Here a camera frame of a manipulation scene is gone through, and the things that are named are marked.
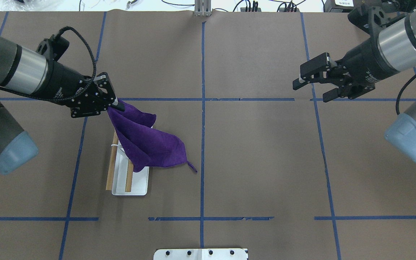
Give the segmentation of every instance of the plastic bag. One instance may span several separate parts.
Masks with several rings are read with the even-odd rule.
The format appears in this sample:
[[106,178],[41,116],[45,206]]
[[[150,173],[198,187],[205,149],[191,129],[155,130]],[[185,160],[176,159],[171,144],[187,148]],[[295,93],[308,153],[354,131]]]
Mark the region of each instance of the plastic bag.
[[0,10],[16,10],[16,11],[39,11],[39,10],[55,10],[62,1],[59,0],[24,0],[25,3],[16,0],[5,0]]

